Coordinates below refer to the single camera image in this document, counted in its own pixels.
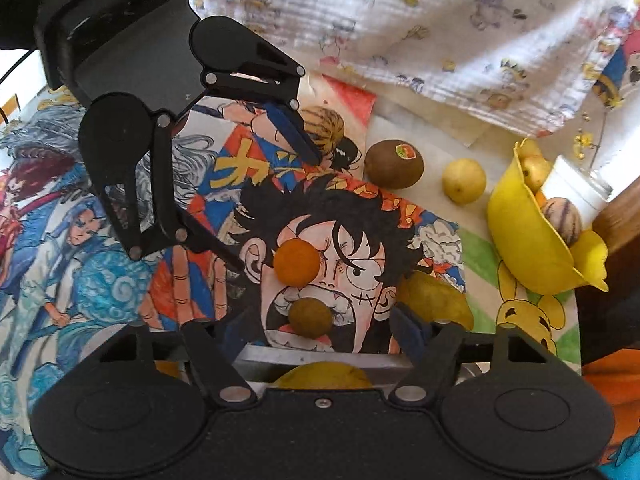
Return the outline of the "white jar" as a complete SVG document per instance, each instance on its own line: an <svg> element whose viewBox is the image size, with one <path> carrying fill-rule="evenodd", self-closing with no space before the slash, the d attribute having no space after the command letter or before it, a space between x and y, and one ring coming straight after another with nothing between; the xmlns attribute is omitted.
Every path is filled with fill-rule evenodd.
<svg viewBox="0 0 640 480"><path fill-rule="evenodd" d="M547 200L569 200L580 213L584 228L590 228L610 201L612 192L612 186L605 180L601 180L592 171L578 168L563 155L555 159L550 174L541 187L541 193Z"/></svg>

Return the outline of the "brown kiwi with sticker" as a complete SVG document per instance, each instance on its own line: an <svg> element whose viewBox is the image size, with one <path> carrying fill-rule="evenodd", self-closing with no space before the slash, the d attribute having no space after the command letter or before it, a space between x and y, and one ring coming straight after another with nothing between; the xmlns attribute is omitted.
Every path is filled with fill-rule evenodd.
<svg viewBox="0 0 640 480"><path fill-rule="evenodd" d="M364 156L364 174L379 188L410 188L424 173L424 160L410 143L388 139L373 144Z"/></svg>

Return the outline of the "Winnie the Pooh drawing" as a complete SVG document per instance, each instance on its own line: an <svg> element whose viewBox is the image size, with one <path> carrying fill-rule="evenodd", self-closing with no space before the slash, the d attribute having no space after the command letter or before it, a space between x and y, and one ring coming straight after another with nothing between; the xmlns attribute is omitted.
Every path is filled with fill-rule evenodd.
<svg viewBox="0 0 640 480"><path fill-rule="evenodd" d="M574 292L539 295L522 286L503 266L488 235L459 229L466 301L477 333L492 333L511 323L525 330L572 370L582 370Z"/></svg>

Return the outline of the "striped melon in bowl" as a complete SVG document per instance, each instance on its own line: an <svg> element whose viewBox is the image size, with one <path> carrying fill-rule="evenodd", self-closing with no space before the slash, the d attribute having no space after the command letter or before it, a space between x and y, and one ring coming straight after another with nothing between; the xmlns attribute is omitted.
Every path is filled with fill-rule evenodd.
<svg viewBox="0 0 640 480"><path fill-rule="evenodd" d="M550 198L542 205L541 212L567 247L578 241L582 234L582 218L570 200L563 197Z"/></svg>

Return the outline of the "large green-brown pear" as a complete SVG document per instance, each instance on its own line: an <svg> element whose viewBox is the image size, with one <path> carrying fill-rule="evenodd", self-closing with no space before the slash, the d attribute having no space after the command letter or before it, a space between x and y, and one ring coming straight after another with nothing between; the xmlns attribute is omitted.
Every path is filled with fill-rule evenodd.
<svg viewBox="0 0 640 480"><path fill-rule="evenodd" d="M422 321L455 322L466 330L474 327L474 316L463 292L454 286L415 270L404 274L396 287L396 302L405 304Z"/></svg>

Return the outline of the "yellow fruit in bowl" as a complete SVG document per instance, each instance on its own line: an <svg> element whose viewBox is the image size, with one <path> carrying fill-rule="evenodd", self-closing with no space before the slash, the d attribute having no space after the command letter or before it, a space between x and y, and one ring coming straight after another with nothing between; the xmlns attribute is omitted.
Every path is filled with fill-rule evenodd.
<svg viewBox="0 0 640 480"><path fill-rule="evenodd" d="M544 158L538 144L530 139L523 140L518 146L518 160L525 184L536 194L550 174L551 162Z"/></svg>

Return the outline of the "orange dress woman poster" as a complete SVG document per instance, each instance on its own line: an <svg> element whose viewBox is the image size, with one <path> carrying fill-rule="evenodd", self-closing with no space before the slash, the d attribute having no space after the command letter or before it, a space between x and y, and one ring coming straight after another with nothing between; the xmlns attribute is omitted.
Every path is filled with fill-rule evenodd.
<svg viewBox="0 0 640 480"><path fill-rule="evenodd" d="M615 428L600 463L608 479L638 479L640 350L623 349L584 365L582 377L612 406Z"/></svg>

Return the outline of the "colourful anime poster mat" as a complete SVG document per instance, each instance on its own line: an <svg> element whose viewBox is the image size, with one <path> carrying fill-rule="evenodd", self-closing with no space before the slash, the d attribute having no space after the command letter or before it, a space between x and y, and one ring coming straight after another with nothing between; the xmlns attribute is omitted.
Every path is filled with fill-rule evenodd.
<svg viewBox="0 0 640 480"><path fill-rule="evenodd" d="M335 110L345 134L317 167L268 139L257 107L209 98L176 135L176 199L210 230L228 234L241 188L273 177L282 188L333 174L334 188L364 197L374 94L337 79L304 79L302 109ZM78 130L85 111L67 90L40 94L32 111L1 130L1 474L37 479L46 466L27 422L29 405L80 358L100 330L143 315L159 330L177 325L175 273L189 281L193 309L221 316L218 263L176 247L131 260L90 193Z"/></svg>

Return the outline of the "grey metal baking tray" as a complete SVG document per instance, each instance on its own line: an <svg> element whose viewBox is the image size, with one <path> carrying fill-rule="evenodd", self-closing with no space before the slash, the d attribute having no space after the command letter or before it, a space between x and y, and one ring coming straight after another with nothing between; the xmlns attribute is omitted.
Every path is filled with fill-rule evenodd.
<svg viewBox="0 0 640 480"><path fill-rule="evenodd" d="M124 327L124 324L116 324L100 330L82 348L79 359L81 361L87 359L91 353L107 342L111 342ZM186 376L186 363L189 358L179 338L177 343L154 342L154 344L154 360L170 363L161 365L160 368L169 373L180 372L180 377L189 382ZM250 388L261 396L265 388L290 370L294 370L295 367L323 362L342 363L359 368L368 376L373 387L383 389L385 394L413 370L413 365L404 354L322 353L262 347L256 344L247 344L232 362L232 366L250 385ZM488 362L463 363L457 384L483 375L488 370Z"/></svg>

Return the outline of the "yellow plastic bowl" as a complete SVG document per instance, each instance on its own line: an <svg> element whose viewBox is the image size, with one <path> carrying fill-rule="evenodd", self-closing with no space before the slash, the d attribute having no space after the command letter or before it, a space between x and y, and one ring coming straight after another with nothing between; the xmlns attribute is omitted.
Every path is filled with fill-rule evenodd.
<svg viewBox="0 0 640 480"><path fill-rule="evenodd" d="M525 184L520 162L525 144L514 144L510 165L488 200L488 230L498 255L514 278L536 294L556 295L582 286L607 292L605 241L588 229L574 245L564 243Z"/></svg>

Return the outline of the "brown wooden frame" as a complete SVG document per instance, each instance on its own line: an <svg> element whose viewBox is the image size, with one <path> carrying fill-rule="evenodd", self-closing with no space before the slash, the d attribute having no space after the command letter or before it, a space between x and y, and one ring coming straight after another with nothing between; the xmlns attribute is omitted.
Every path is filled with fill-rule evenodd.
<svg viewBox="0 0 640 480"><path fill-rule="evenodd" d="M593 229L605 241L611 258L630 261L638 257L639 207L639 181L634 181L593 221Z"/></svg>

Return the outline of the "small brown fruit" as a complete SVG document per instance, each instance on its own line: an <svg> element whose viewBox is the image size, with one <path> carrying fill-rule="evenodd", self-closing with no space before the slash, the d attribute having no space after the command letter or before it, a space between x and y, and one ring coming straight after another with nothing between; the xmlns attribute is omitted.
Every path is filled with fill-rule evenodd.
<svg viewBox="0 0 640 480"><path fill-rule="evenodd" d="M288 324L294 334L317 339L331 330L332 311L316 298L302 298L292 303L288 311Z"/></svg>

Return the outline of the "orange mandarin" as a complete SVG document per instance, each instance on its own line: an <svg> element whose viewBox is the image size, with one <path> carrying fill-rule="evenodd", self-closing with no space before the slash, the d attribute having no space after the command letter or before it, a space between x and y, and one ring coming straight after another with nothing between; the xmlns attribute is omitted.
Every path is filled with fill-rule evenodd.
<svg viewBox="0 0 640 480"><path fill-rule="evenodd" d="M317 276L320 262L320 254L314 246L306 240L292 238L277 249L273 269L282 284L302 288Z"/></svg>
<svg viewBox="0 0 640 480"><path fill-rule="evenodd" d="M155 361L155 369L169 377L182 379L182 368L178 362L174 361Z"/></svg>

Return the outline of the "yellow lemon near bowl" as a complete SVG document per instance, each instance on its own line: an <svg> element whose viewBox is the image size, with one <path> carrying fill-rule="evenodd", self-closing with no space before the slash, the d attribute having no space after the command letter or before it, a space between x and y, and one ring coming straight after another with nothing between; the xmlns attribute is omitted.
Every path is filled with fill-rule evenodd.
<svg viewBox="0 0 640 480"><path fill-rule="evenodd" d="M476 202L484 194L486 184L485 171L474 159L453 160L442 173L442 192L458 205Z"/></svg>

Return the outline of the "white cartoon print cloth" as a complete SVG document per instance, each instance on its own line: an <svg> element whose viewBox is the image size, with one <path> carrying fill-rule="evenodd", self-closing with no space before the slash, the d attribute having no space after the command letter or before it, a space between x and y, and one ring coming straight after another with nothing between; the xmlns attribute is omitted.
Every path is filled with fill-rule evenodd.
<svg viewBox="0 0 640 480"><path fill-rule="evenodd" d="M310 68L397 84L523 136L576 115L639 0L190 0Z"/></svg>

